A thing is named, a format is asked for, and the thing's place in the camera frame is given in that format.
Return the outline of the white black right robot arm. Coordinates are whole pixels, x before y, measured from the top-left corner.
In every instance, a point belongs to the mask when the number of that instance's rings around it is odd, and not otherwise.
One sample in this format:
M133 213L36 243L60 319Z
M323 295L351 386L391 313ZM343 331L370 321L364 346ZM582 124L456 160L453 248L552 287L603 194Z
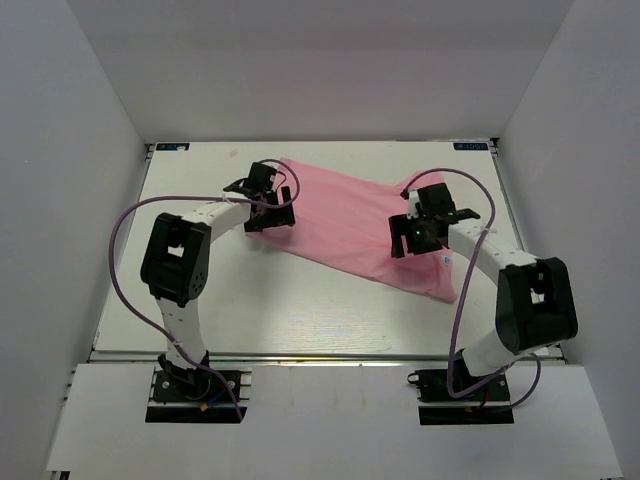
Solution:
M520 358L574 338L578 319L566 264L539 258L495 233L471 209L456 208L443 183L405 189L406 213L389 219L391 255L423 255L449 249L467 268L459 299L480 270L496 287L493 328L469 347L452 339L446 389L452 398L472 399Z

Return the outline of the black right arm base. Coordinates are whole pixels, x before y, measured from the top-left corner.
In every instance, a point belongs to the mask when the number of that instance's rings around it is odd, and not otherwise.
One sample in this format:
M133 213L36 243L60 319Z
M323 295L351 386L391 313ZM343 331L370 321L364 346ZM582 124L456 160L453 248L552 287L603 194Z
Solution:
M482 426L514 423L511 394L505 368L473 377L462 355L454 357L451 381L448 370L414 370L406 377L415 387L421 426Z

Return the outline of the pink t shirt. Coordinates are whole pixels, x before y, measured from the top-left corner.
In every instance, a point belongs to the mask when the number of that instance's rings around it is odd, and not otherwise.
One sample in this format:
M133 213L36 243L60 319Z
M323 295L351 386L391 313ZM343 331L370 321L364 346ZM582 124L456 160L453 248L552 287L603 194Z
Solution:
M296 223L250 233L249 238L405 292L456 300L449 250L391 256L388 219L407 213L400 196L404 181L382 184L287 158L283 162L301 184L293 204Z

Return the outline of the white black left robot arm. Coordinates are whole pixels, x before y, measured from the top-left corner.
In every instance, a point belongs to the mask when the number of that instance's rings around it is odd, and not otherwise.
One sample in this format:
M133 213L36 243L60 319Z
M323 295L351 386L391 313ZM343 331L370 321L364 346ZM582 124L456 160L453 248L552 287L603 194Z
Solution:
M208 280L212 243L238 226L247 233L260 233L295 224L291 189L276 186L280 172L274 163L253 163L247 177L223 189L229 196L220 202L183 215L162 213L154 222L141 280L171 336L159 363L178 375L177 387L188 398L202 398L211 387L211 374L199 366L208 363L209 353L201 335L198 297Z

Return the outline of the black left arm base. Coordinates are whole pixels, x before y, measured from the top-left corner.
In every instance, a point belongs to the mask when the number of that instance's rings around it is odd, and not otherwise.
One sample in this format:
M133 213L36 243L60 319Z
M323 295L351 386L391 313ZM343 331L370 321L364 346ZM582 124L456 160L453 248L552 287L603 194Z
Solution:
M162 354L146 408L147 424L240 424L249 405L251 371L175 367Z

